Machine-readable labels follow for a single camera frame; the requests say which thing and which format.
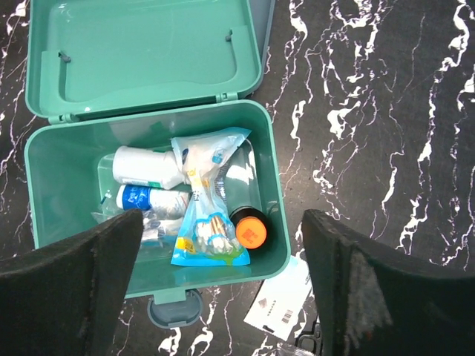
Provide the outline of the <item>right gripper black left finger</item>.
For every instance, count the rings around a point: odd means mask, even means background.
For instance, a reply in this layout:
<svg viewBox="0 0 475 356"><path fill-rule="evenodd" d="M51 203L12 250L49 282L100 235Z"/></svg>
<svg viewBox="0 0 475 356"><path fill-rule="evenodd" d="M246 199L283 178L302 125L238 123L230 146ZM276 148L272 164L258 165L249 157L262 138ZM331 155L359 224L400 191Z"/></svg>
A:
<svg viewBox="0 0 475 356"><path fill-rule="evenodd" d="M143 234L126 211L1 262L2 355L106 355Z"/></svg>

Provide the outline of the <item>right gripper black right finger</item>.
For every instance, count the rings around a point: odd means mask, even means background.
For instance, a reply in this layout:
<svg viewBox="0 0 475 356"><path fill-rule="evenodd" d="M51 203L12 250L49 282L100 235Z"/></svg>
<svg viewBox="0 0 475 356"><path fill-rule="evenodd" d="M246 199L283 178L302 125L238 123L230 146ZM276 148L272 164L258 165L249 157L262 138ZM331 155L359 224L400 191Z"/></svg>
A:
<svg viewBox="0 0 475 356"><path fill-rule="evenodd" d="M306 210L325 355L472 355L474 274L403 254Z"/></svg>

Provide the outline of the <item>teal white packet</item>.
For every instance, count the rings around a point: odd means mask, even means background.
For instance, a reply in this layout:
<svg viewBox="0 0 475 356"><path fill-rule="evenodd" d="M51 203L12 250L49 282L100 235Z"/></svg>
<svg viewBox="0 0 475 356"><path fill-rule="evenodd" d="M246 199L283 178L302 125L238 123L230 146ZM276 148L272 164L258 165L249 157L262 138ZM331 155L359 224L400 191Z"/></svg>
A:
<svg viewBox="0 0 475 356"><path fill-rule="evenodd" d="M290 257L280 274L264 280L244 322L287 340L311 291L307 263Z"/></svg>

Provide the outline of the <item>small blue white bottle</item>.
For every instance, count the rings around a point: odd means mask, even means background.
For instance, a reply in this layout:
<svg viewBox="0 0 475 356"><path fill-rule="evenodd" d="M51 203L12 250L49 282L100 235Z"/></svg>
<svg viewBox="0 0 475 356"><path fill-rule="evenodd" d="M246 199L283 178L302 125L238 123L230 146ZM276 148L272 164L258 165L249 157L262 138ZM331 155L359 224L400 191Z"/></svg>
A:
<svg viewBox="0 0 475 356"><path fill-rule="evenodd" d="M139 185L121 185L116 204L122 210L133 208L147 211L168 211L183 214L189 203L189 193L184 191L162 190Z"/></svg>

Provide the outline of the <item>brown bottle orange cap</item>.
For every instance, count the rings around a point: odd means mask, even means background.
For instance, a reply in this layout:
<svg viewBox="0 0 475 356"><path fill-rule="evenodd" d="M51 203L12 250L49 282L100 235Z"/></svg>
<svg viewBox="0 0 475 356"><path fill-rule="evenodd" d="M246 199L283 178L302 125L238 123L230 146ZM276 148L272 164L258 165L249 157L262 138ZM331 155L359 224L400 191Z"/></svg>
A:
<svg viewBox="0 0 475 356"><path fill-rule="evenodd" d="M264 213L251 206L236 209L231 214L238 242L247 249L260 248L267 239L268 223Z"/></svg>

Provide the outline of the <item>white disinfectant bottle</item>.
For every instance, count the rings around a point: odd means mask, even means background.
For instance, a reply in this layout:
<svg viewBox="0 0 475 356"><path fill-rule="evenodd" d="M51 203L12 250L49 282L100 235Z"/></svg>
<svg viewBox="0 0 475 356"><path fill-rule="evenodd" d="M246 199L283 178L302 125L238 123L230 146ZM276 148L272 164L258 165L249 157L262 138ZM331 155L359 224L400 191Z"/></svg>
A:
<svg viewBox="0 0 475 356"><path fill-rule="evenodd" d="M140 185L170 190L185 182L172 151L156 152L119 147L113 158L114 179L123 185Z"/></svg>

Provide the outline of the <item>blue cotton swab bag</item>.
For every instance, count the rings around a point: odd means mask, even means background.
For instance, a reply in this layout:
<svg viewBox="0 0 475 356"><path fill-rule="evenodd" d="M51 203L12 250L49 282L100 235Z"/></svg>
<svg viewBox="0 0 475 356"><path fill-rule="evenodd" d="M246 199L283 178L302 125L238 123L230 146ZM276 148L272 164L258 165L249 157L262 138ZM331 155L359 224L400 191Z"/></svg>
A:
<svg viewBox="0 0 475 356"><path fill-rule="evenodd" d="M177 166L191 186L171 264L184 267L247 266L249 253L236 237L226 202L217 191L218 175L251 131L225 128L177 136L171 146Z"/></svg>

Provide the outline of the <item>teal medicine kit box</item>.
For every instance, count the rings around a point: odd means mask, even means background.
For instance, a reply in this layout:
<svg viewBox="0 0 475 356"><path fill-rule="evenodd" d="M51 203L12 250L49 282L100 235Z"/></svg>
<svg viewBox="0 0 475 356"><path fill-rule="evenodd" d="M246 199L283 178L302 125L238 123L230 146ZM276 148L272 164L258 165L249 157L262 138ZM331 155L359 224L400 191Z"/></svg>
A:
<svg viewBox="0 0 475 356"><path fill-rule="evenodd" d="M179 267L168 256L135 263L127 297L149 297L163 329L190 326L200 289L274 277L290 243L272 123L249 100L260 86L273 1L32 1L26 103L48 121L24 155L34 245L91 228L114 187L105 158L119 146L165 148L175 136L248 128L254 159L227 181L238 207L244 177L268 239L243 267Z"/></svg>

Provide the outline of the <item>black scissors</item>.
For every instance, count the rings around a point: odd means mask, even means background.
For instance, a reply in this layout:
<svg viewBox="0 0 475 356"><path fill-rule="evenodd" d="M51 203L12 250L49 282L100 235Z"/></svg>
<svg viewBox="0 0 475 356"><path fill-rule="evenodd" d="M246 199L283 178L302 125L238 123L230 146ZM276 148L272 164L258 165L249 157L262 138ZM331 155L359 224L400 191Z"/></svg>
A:
<svg viewBox="0 0 475 356"><path fill-rule="evenodd" d="M320 355L323 346L321 324L315 320L310 331L303 331L295 339L295 345L299 349L312 352L314 355Z"/></svg>

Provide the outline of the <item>clear bag with blue tube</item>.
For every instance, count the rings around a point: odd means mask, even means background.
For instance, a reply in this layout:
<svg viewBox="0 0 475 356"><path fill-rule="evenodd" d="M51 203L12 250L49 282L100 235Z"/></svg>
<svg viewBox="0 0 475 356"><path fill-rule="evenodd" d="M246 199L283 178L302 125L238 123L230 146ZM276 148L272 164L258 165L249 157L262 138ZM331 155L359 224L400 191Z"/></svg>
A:
<svg viewBox="0 0 475 356"><path fill-rule="evenodd" d="M98 210L91 213L98 223L103 223L127 211L117 207L116 197L117 195L113 197L111 193L106 193L99 204ZM154 209L140 211L143 222L142 246L173 247L186 211L183 214L170 214L168 211L156 211Z"/></svg>

